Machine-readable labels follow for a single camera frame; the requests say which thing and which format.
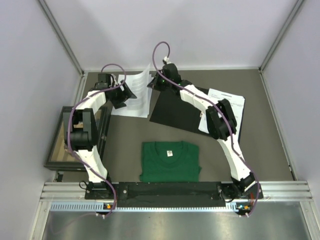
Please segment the white paper sheets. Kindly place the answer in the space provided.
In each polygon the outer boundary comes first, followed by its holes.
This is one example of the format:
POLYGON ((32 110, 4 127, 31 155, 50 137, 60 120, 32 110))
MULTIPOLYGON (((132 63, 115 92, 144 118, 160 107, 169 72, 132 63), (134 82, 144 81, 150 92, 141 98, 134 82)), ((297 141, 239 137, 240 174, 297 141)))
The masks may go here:
POLYGON ((115 109, 111 114, 114 116, 147 118, 150 113, 152 89, 147 85, 151 81, 150 64, 138 74, 127 74, 125 83, 136 98, 125 101, 126 106, 115 109))

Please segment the white folder black inside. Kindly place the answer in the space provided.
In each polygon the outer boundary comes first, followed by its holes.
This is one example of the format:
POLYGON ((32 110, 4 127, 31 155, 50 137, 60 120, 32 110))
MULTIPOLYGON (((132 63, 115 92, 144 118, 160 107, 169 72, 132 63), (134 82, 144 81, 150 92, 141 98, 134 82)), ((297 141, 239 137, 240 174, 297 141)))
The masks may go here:
POLYGON ((210 136, 198 129, 201 111, 182 101, 170 89, 160 92, 149 121, 206 137, 210 136))

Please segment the white printed paper stack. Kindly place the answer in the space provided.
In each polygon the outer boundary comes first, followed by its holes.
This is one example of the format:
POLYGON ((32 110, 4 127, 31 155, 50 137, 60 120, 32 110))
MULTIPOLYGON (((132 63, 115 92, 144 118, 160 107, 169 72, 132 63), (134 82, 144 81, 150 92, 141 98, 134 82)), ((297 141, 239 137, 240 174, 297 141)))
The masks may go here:
POLYGON ((240 138, 245 98, 210 88, 205 92, 213 105, 201 112, 198 129, 212 138, 226 140, 240 138))

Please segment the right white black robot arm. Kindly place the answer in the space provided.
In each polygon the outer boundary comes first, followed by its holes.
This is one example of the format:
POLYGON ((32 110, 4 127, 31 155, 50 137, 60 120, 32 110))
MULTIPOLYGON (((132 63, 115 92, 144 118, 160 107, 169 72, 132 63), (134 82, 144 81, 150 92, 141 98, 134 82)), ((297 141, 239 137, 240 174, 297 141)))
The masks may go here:
POLYGON ((260 192, 261 185, 246 163, 238 143, 237 121, 227 99, 215 99, 183 80, 174 63, 166 63, 161 70, 157 69, 148 87, 160 92, 171 90, 183 102, 205 114, 208 133, 218 141, 228 161, 233 192, 237 197, 245 198, 253 189, 260 192))

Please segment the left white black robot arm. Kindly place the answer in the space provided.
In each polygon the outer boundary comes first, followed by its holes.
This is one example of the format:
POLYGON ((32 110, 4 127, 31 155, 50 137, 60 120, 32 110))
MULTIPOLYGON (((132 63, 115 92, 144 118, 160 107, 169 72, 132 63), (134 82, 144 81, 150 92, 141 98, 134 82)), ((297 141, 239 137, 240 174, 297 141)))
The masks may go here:
POLYGON ((72 156, 81 162, 87 171, 86 191, 96 190, 97 194, 105 199, 113 194, 114 187, 108 180, 108 171, 98 151, 100 134, 95 115, 108 101, 119 109, 126 106, 127 100, 137 98, 126 80, 127 75, 120 80, 113 74, 99 73, 98 81, 87 95, 71 110, 63 113, 64 142, 72 156))

